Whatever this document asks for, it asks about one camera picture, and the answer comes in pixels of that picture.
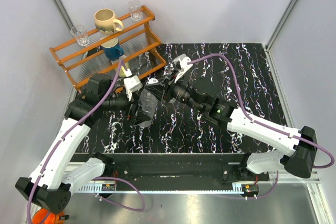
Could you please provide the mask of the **white bottle cap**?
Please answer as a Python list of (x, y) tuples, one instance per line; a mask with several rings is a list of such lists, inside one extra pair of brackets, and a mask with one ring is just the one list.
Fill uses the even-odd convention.
[(155, 84), (155, 83), (158, 83), (158, 82), (159, 82), (158, 79), (151, 78), (151, 79), (149, 79), (149, 81), (147, 82), (147, 84)]

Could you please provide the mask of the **clear plastic bottle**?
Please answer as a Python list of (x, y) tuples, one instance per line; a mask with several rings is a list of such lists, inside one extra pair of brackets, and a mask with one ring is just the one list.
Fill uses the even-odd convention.
[(134, 125), (142, 128), (149, 127), (153, 121), (157, 105), (157, 98), (148, 90), (143, 89), (140, 93)]

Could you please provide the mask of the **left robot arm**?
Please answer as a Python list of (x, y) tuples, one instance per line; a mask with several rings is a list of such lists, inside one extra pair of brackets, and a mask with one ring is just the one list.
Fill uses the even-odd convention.
[(91, 153), (86, 161), (67, 173), (65, 170), (80, 142), (105, 111), (130, 112), (134, 103), (126, 90), (112, 97), (117, 77), (94, 74), (81, 96), (69, 105), (61, 128), (45, 157), (28, 177), (20, 177), (15, 188), (32, 204), (51, 214), (61, 213), (71, 196), (91, 180), (107, 180), (116, 175), (113, 158), (101, 153)]

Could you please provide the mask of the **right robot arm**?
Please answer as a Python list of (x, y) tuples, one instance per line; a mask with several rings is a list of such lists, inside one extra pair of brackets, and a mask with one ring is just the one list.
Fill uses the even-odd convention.
[(296, 177), (310, 178), (317, 153), (316, 134), (312, 128), (305, 126), (299, 130), (272, 123), (247, 113), (235, 102), (200, 92), (174, 76), (147, 84), (145, 89), (159, 101), (176, 99), (223, 130), (243, 134), (274, 147), (270, 152), (244, 154), (238, 167), (242, 179), (250, 180), (256, 174), (279, 170)]

